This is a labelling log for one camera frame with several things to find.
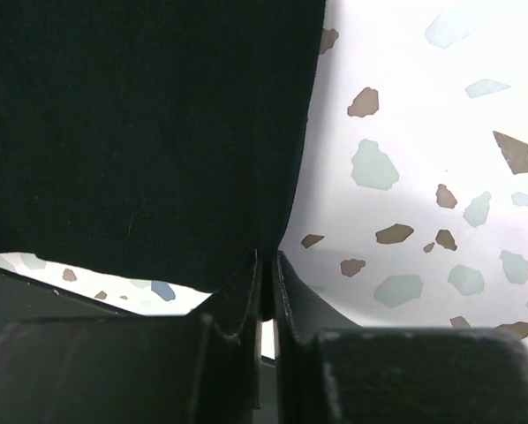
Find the black t shirt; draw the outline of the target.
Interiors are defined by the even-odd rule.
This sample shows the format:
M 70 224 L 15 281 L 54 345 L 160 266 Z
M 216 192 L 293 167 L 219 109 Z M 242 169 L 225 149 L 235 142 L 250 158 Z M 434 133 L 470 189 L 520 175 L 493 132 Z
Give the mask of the black t shirt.
M 290 217 L 322 1 L 0 1 L 0 253 L 213 292 Z

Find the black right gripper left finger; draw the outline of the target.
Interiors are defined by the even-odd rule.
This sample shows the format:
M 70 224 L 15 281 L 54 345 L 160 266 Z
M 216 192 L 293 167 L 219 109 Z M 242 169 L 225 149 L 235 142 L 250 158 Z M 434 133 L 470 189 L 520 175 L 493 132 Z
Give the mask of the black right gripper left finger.
M 249 423 L 262 261 L 190 313 L 144 316 L 0 269 L 0 423 Z

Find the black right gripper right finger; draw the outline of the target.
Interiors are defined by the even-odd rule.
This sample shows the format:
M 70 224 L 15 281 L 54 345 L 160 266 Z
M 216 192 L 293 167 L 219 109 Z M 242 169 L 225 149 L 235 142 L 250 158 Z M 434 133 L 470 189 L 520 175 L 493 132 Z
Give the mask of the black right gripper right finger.
M 528 423 L 528 349 L 496 329 L 365 328 L 273 262 L 282 423 Z

